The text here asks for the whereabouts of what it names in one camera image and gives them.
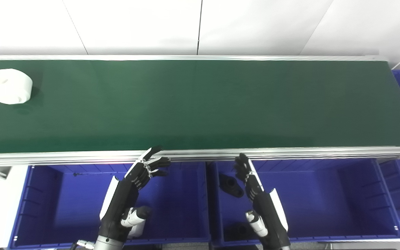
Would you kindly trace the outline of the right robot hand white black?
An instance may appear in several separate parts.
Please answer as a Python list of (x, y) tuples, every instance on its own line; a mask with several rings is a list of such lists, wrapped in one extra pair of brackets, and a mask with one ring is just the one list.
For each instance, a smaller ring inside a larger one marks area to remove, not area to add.
[(258, 236), (263, 249), (289, 248), (288, 223), (277, 191), (265, 191), (256, 168), (244, 153), (241, 152), (235, 158), (234, 169), (235, 176), (243, 182), (252, 204), (252, 209), (245, 212), (246, 220)]

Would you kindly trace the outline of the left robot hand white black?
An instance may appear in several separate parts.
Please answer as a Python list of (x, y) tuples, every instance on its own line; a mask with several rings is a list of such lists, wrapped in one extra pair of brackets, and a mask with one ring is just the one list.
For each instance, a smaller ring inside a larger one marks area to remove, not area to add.
[(160, 168), (168, 167), (171, 159), (151, 157), (162, 150), (161, 146), (154, 146), (146, 150), (128, 169), (123, 179), (117, 181), (110, 203), (105, 209), (98, 231), (98, 241), (108, 245), (124, 245), (132, 228), (151, 215), (149, 206), (136, 207), (139, 191), (153, 177), (163, 177), (167, 171)]

